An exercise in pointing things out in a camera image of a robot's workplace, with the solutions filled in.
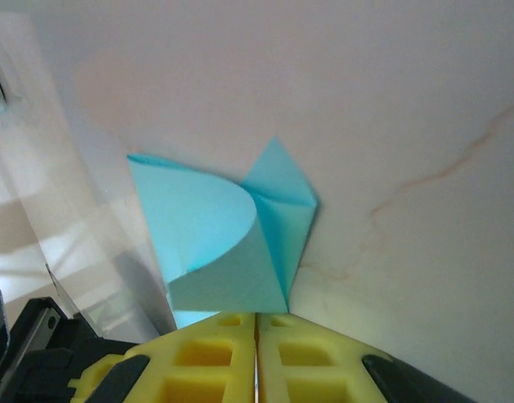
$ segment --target blue paper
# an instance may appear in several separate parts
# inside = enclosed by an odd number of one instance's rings
[[[317,198],[279,139],[240,185],[160,157],[128,161],[178,327],[288,311]]]

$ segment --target folded paper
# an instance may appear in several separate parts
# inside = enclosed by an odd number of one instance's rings
[[[178,327],[216,311],[287,312],[317,198],[280,140],[241,184],[128,156]]]

